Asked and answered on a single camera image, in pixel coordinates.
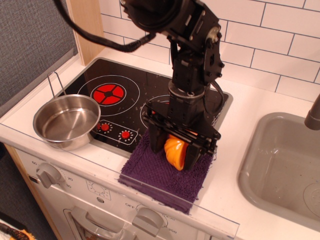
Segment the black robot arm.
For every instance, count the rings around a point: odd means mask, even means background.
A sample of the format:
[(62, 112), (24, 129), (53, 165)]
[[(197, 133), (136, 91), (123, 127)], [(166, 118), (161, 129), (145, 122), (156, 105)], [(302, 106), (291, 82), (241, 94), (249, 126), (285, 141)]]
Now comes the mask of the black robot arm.
[(168, 135), (187, 144), (185, 170), (193, 168), (204, 154), (213, 154), (220, 134), (206, 120), (225, 105), (210, 107), (208, 94), (224, 67), (220, 57), (221, 26), (215, 14), (199, 0), (124, 0), (124, 12), (140, 29), (163, 34), (170, 42), (172, 79), (169, 103), (149, 101), (144, 120), (148, 123), (150, 147), (159, 152)]

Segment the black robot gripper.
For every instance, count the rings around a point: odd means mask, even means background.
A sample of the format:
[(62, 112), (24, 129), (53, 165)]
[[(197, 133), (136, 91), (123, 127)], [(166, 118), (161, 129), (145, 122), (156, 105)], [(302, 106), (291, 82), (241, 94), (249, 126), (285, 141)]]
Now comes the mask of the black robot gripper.
[(145, 103), (143, 120), (149, 131), (150, 148), (154, 153), (164, 149), (171, 134), (188, 144), (184, 170), (191, 170), (201, 156), (213, 154), (220, 133), (212, 121), (221, 112), (221, 93), (198, 95), (169, 93), (168, 103), (149, 100)]

